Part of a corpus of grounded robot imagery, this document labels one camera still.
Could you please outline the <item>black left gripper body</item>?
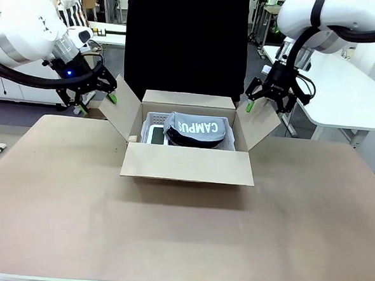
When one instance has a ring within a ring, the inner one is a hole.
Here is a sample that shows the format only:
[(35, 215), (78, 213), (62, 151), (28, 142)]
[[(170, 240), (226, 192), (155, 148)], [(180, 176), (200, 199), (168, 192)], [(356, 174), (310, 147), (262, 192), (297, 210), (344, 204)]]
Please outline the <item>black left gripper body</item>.
[[(72, 79), (82, 77), (86, 74), (90, 74), (95, 68), (99, 66), (99, 61), (95, 61), (94, 55), (82, 55), (77, 54), (71, 61), (65, 63), (62, 59), (55, 58), (50, 62), (50, 67), (55, 71), (59, 79)], [(72, 91), (78, 91), (80, 88), (81, 92), (91, 92), (96, 90), (98, 84), (98, 78), (92, 76), (89, 79), (84, 80), (82, 83), (61, 83), (59, 81), (51, 84), (50, 90), (58, 89), (70, 89)]]

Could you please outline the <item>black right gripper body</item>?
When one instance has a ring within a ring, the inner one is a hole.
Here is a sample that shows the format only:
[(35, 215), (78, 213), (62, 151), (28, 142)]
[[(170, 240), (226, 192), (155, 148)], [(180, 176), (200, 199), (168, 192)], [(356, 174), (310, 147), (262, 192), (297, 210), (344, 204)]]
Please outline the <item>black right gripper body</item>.
[(290, 68), (284, 63), (275, 61), (262, 86), (264, 97), (283, 99), (288, 96), (289, 89), (298, 74), (299, 71), (296, 68)]

